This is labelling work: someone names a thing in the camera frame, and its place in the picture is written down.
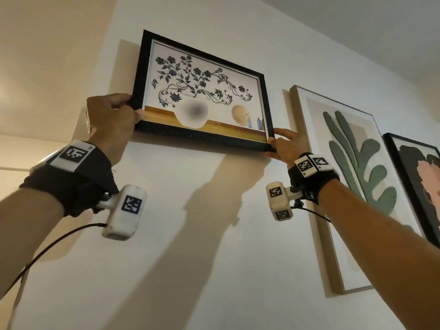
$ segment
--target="flower vase painting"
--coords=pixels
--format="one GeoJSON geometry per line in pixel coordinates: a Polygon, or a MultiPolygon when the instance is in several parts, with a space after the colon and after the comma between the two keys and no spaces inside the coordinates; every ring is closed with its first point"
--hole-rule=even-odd
{"type": "Polygon", "coordinates": [[[136,130],[270,150],[264,76],[144,31],[132,106],[136,130]]]}
{"type": "MultiPolygon", "coordinates": [[[[307,136],[310,151],[323,155],[354,194],[421,235],[373,116],[298,86],[290,96],[298,131],[307,136]]],[[[317,223],[333,291],[372,288],[333,225],[317,223]]]]}
{"type": "Polygon", "coordinates": [[[426,239],[440,248],[440,153],[435,146],[387,133],[384,141],[426,239]]]}

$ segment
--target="black cable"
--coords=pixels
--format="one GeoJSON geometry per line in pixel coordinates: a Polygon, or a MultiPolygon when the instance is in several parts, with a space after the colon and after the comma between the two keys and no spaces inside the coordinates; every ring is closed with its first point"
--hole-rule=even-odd
{"type": "Polygon", "coordinates": [[[106,223],[91,223],[91,224],[86,224],[85,226],[81,226],[78,228],[73,229],[72,231],[64,234],[63,236],[61,236],[60,238],[57,238],[55,241],[53,241],[51,244],[49,244],[42,252],[40,252],[29,264],[27,264],[25,266],[25,268],[23,269],[23,271],[20,272],[19,276],[17,278],[15,278],[14,282],[12,283],[12,285],[8,288],[8,290],[6,291],[6,293],[4,295],[6,295],[9,290],[25,275],[26,271],[28,271],[30,269],[30,267],[32,265],[35,264],[35,262],[37,260],[40,259],[40,257],[42,255],[44,255],[47,250],[49,250],[50,248],[52,248],[55,244],[57,244],[58,242],[60,242],[63,238],[66,238],[67,236],[76,233],[77,231],[80,231],[81,229],[85,229],[85,228],[89,228],[89,227],[107,227],[106,223]]]}
{"type": "Polygon", "coordinates": [[[300,208],[300,207],[295,207],[295,206],[291,206],[290,208],[291,208],[291,209],[303,209],[303,210],[308,211],[308,212],[310,212],[310,213],[313,213],[313,214],[315,214],[315,215],[317,215],[317,216],[319,216],[319,217],[323,218],[324,220],[326,220],[326,221],[328,221],[328,222],[331,223],[331,221],[328,220],[325,216],[322,216],[321,214],[318,214],[318,213],[316,213],[316,212],[313,212],[313,211],[311,211],[311,210],[309,210],[309,209],[305,209],[305,208],[302,208],[302,207],[301,207],[301,208],[300,208]]]}

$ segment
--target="white vase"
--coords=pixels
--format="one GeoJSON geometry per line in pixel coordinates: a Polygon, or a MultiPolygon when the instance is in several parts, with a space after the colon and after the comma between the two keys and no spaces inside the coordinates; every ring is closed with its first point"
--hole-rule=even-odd
{"type": "Polygon", "coordinates": [[[206,124],[208,105],[201,99],[182,94],[182,99],[175,105],[174,114],[183,126],[201,128],[206,124]]]}

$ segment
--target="pink and black artwork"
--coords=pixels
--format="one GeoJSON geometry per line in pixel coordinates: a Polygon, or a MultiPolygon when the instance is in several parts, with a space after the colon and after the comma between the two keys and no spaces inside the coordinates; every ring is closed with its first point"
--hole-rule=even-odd
{"type": "Polygon", "coordinates": [[[426,238],[440,247],[440,153],[434,146],[395,134],[384,135],[426,238]]]}

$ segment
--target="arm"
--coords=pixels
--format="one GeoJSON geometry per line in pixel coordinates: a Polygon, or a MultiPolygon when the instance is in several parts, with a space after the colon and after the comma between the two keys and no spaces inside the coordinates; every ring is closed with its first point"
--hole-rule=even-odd
{"type": "MultiPolygon", "coordinates": [[[[298,134],[275,129],[283,138],[269,139],[277,153],[266,155],[287,163],[307,151],[298,134]]],[[[382,214],[337,180],[319,193],[319,204],[376,288],[407,329],[437,329],[440,320],[440,250],[382,214]]]]}
{"type": "MultiPolygon", "coordinates": [[[[112,165],[120,161],[134,125],[143,116],[142,110],[125,105],[130,97],[112,94],[87,100],[89,142],[112,165]]],[[[61,203],[38,190],[23,188],[0,201],[0,299],[63,216],[61,203]]]]}

